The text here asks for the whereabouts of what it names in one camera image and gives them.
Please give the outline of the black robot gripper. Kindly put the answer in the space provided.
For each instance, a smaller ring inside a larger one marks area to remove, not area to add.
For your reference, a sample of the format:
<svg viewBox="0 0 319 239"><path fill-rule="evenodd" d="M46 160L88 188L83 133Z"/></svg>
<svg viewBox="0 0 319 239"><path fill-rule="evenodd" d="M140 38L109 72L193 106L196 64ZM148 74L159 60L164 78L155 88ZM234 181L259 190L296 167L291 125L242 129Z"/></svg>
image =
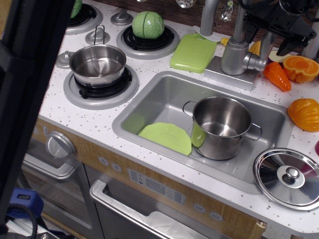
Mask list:
<svg viewBox="0 0 319 239"><path fill-rule="evenodd" d="M268 30L284 38L277 51L278 56L291 52L300 52L310 40L317 36L303 15L310 21L308 11L315 7L316 0L258 0L254 3L243 3L246 9L245 40L251 43L259 29Z"/></svg>

